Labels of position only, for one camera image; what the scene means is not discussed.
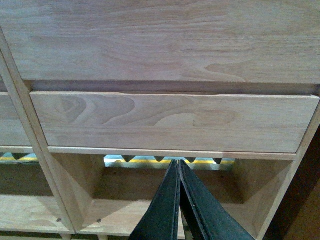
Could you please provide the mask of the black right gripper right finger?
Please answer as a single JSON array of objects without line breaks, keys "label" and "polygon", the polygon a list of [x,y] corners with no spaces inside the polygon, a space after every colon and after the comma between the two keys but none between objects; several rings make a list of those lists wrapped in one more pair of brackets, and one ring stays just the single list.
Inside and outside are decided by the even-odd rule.
[{"label": "black right gripper right finger", "polygon": [[252,240],[204,183],[180,162],[180,209],[195,240]]}]

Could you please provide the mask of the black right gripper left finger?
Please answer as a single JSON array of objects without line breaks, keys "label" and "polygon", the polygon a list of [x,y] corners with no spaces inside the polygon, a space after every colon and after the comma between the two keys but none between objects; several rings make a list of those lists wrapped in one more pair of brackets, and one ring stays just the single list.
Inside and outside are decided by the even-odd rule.
[{"label": "black right gripper left finger", "polygon": [[178,238],[181,177],[179,161],[173,160],[151,204],[130,234],[130,240],[176,240]]}]

